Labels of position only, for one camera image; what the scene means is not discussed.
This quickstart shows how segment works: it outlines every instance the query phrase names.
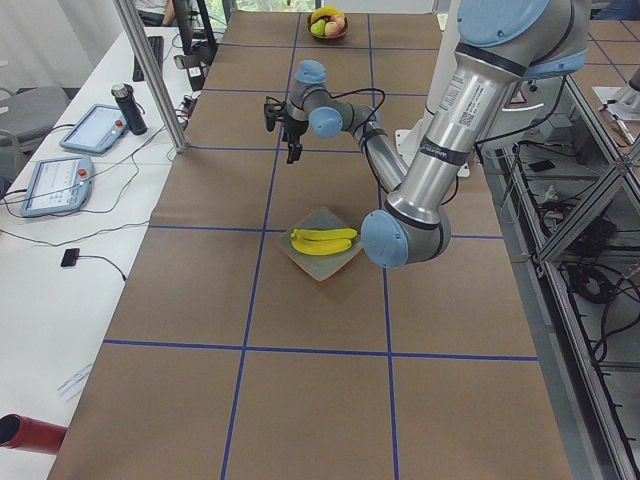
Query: red apple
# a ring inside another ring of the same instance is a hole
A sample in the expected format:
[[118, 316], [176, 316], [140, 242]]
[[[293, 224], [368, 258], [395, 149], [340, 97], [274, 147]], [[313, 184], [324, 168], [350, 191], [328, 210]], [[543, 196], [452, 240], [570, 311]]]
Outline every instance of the red apple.
[[324, 26], [324, 36], [325, 37], [336, 37], [340, 35], [342, 29], [336, 22], [327, 22]]
[[342, 15], [331, 15], [330, 22], [336, 22], [340, 27], [340, 30], [344, 30], [344, 17]]

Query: bunch of bananas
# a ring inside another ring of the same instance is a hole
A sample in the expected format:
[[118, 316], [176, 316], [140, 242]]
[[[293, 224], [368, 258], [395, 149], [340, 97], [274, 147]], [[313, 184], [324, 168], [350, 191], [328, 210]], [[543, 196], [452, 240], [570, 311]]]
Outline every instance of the bunch of bananas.
[[352, 240], [358, 236], [353, 228], [334, 228], [333, 230], [307, 230], [294, 228], [291, 232], [291, 245], [305, 255], [333, 255], [349, 250]]
[[324, 7], [318, 8], [311, 14], [311, 23], [316, 23], [317, 20], [320, 20], [323, 17], [333, 17], [334, 15], [344, 17], [344, 12], [342, 10], [338, 10], [332, 5], [325, 5]]

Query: red cylinder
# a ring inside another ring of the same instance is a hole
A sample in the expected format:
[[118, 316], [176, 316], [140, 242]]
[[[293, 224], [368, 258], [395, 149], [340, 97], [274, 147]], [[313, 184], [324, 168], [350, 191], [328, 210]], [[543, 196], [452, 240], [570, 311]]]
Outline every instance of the red cylinder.
[[0, 418], [0, 447], [56, 455], [66, 427], [15, 413]]

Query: black bottle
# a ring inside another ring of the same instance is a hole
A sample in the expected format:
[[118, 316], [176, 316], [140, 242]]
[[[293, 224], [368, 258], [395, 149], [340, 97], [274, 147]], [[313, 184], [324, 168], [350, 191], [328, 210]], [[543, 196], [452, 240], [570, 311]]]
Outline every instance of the black bottle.
[[133, 87], [126, 83], [116, 83], [111, 87], [111, 94], [115, 97], [122, 115], [124, 115], [131, 133], [142, 135], [147, 131], [147, 125], [142, 119], [135, 98], [133, 98]]

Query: bowl of fruit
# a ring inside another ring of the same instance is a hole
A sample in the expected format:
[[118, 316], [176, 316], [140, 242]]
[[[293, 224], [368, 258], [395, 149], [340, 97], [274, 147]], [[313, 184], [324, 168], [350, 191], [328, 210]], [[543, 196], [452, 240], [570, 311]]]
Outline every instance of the bowl of fruit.
[[331, 5], [325, 5], [307, 17], [307, 29], [314, 38], [333, 40], [347, 34], [349, 21], [343, 11]]

